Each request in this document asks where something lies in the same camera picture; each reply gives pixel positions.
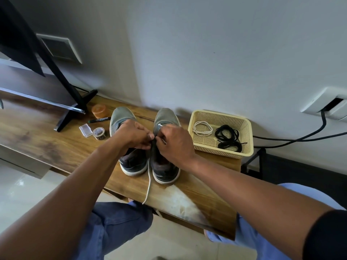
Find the wall plate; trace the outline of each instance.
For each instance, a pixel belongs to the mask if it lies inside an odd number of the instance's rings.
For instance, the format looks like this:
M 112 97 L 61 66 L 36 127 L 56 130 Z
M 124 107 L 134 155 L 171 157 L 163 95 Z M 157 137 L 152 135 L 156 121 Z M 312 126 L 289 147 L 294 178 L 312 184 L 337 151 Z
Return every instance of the wall plate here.
M 36 36 L 41 39 L 55 59 L 82 64 L 70 39 L 46 34 L 36 34 Z
M 320 116 L 320 111 L 336 98 L 341 99 L 327 111 L 326 118 L 347 122 L 347 90 L 344 88 L 326 87 L 304 109 L 303 113 Z

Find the gray sneaker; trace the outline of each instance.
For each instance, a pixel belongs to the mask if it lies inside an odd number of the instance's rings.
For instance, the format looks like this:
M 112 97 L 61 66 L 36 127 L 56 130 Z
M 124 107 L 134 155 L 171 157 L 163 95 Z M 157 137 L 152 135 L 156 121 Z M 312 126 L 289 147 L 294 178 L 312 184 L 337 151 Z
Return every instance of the gray sneaker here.
M 171 109 L 161 109 L 158 111 L 154 120 L 153 133 L 157 136 L 160 128 L 166 124 L 175 124 L 181 126 L 177 116 Z M 156 182 L 160 184 L 170 184 L 175 182 L 181 169 L 164 158 L 157 147 L 157 141 L 152 141 L 150 164 L 153 169 L 153 176 Z
M 134 114 L 127 107 L 116 108 L 111 116 L 110 135 L 118 130 L 120 125 L 128 120 L 136 120 Z M 144 173 L 148 168 L 146 151 L 141 149 L 129 148 L 127 153 L 119 158 L 120 168 L 128 176 L 135 176 Z

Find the black marker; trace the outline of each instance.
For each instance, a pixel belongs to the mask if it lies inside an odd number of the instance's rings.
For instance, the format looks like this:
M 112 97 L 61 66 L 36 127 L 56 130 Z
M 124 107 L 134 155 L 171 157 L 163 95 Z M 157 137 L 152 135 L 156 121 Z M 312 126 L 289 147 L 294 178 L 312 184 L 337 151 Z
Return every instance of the black marker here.
M 97 120 L 89 120 L 88 123 L 95 123 L 95 122 L 99 122 L 99 121 L 105 121 L 105 120 L 110 120 L 111 117 L 107 117 L 107 118 L 98 118 Z

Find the basket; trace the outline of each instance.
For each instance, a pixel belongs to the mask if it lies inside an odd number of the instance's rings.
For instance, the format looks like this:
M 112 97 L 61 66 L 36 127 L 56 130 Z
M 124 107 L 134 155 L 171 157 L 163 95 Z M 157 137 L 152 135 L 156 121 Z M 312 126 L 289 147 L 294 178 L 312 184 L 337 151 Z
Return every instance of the basket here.
M 213 133 L 206 137 L 201 137 L 196 135 L 193 132 L 193 126 L 194 123 L 197 121 L 207 121 L 211 127 L 213 128 Z M 239 140 L 241 143 L 246 142 L 246 144 L 242 144 L 242 151 L 235 152 L 235 147 L 229 147 L 226 149 L 219 149 L 218 144 L 219 141 L 215 137 L 215 131 L 222 125 L 229 125 L 233 129 L 236 129 L 239 131 L 240 136 Z M 206 126 L 203 124 L 199 124 L 196 127 L 199 131 L 206 130 Z M 189 134 L 193 138 L 194 148 L 196 150 L 227 156 L 235 159 L 241 159 L 242 157 L 249 157 L 253 154 L 253 135 L 252 135 L 252 127 L 248 119 L 238 117 L 238 116 L 232 116 L 228 114 L 218 113 L 218 112 L 212 112 L 207 110 L 195 110 L 192 113 L 192 117 L 190 118 L 189 127 L 188 127 Z M 225 131 L 224 134 L 226 136 L 230 137 L 230 134 L 228 135 L 228 131 Z

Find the wood grain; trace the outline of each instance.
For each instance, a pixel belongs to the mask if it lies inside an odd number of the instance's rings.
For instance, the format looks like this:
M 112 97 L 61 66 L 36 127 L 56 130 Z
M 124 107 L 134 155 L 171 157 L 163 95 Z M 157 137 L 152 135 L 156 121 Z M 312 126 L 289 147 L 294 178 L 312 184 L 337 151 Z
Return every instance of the wood grain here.
M 0 98 L 3 99 L 5 108 L 0 109 L 0 144 L 5 147 L 72 173 L 103 143 L 92 136 L 83 137 L 79 130 L 79 126 L 93 119 L 92 113 L 78 114 L 76 119 L 58 133 L 53 129 L 64 109 L 3 91 L 0 91 Z M 116 107 L 126 106 L 141 124 L 150 130 L 153 129 L 156 111 L 99 96 L 89 103 L 89 110 L 97 103 L 106 104 L 110 113 Z M 184 128 L 188 127 L 187 120 L 180 119 L 180 122 Z M 109 121 L 90 124 L 92 130 L 99 126 L 108 131 Z M 222 166 L 240 171 L 241 162 L 238 159 L 203 152 L 198 154 Z M 147 187 L 147 173 L 129 177 L 121 171 L 119 163 L 105 186 L 136 201 L 145 199 Z M 182 171 L 179 179 L 169 186 L 158 184 L 153 179 L 146 204 L 198 227 L 230 239 L 235 238 L 236 212 L 204 183 L 185 171 Z

